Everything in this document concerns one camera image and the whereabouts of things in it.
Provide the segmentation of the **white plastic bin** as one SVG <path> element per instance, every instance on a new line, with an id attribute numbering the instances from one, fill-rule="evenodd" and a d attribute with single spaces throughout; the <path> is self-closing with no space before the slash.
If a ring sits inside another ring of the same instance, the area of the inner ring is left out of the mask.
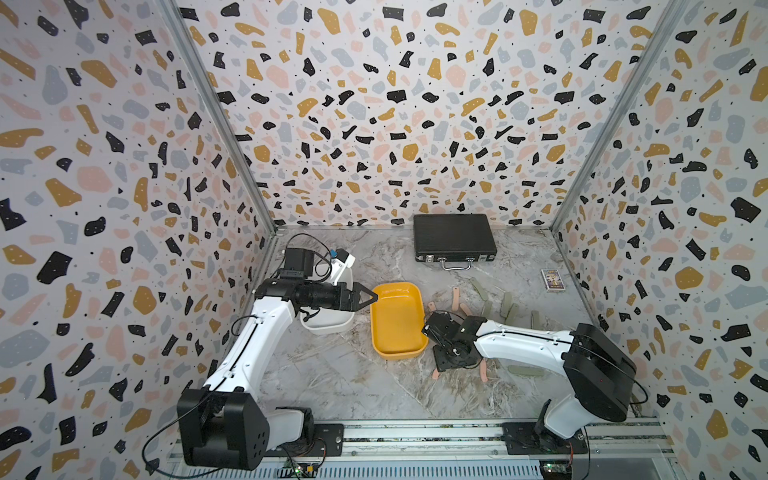
<path id="1" fill-rule="evenodd" d="M 338 259 L 331 261 L 331 274 L 326 283 L 338 286 L 344 283 L 347 289 L 352 289 L 353 274 L 351 269 Z M 307 313 L 300 313 L 301 325 L 314 335 L 341 334 L 352 328 L 355 314 L 347 311 L 337 311 L 321 308 L 309 309 Z"/>

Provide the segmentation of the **green knife near arm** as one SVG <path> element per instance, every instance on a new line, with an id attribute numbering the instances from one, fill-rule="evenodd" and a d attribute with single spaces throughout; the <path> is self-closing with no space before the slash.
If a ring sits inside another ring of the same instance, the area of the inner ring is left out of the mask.
<path id="1" fill-rule="evenodd" d="M 525 377 L 541 377 L 547 373 L 545 369 L 524 365 L 508 365 L 507 371 L 512 375 Z"/>

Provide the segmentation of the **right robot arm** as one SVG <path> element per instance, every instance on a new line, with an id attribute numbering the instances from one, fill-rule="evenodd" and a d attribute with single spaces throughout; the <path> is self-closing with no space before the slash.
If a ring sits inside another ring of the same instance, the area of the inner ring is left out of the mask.
<path id="1" fill-rule="evenodd" d="M 592 324 L 542 331 L 437 310 L 427 317 L 422 333 L 434 342 L 440 372 L 499 359 L 562 376 L 567 395 L 546 401 L 532 427 L 533 440 L 546 449 L 565 444 L 595 421 L 621 423 L 631 410 L 637 367 Z"/>

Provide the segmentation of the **yellow plastic bin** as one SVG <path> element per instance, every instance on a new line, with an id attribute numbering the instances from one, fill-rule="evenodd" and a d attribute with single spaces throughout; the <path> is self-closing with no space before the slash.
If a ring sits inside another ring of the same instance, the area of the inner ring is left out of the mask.
<path id="1" fill-rule="evenodd" d="M 419 288 L 395 282 L 374 288 L 378 300 L 371 306 L 371 337 L 374 350 L 388 361 L 418 357 L 427 347 L 422 333 L 425 311 Z"/>

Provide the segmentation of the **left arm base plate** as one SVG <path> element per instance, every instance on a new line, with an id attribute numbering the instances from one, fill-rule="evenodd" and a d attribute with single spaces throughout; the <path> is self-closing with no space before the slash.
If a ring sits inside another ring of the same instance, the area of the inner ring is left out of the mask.
<path id="1" fill-rule="evenodd" d="M 268 450 L 266 457 L 340 457 L 344 445 L 345 426 L 343 423 L 320 423 L 312 427 L 309 436 L 303 433 L 299 440 L 288 442 L 276 449 Z"/>

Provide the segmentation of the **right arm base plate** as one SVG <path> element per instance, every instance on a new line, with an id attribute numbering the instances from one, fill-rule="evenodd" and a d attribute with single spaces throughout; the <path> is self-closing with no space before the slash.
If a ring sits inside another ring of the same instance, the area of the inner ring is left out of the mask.
<path id="1" fill-rule="evenodd" d="M 586 440 L 581 433 L 564 440 L 544 429 L 536 430 L 535 422 L 505 422 L 501 425 L 502 440 L 509 455 L 571 455 L 587 454 Z"/>

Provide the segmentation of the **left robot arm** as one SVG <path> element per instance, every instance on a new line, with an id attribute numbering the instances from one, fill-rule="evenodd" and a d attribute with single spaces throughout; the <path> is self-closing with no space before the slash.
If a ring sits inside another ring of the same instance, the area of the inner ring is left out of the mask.
<path id="1" fill-rule="evenodd" d="M 295 320 L 306 328 L 342 331 L 378 296 L 354 281 L 353 255 L 344 249 L 320 256 L 288 248 L 276 272 L 255 290 L 233 347 L 203 387 L 177 403 L 184 461 L 189 466 L 253 470 L 270 452 L 290 457 L 316 447 L 314 417 L 305 407 L 263 412 L 257 397 L 269 361 Z"/>

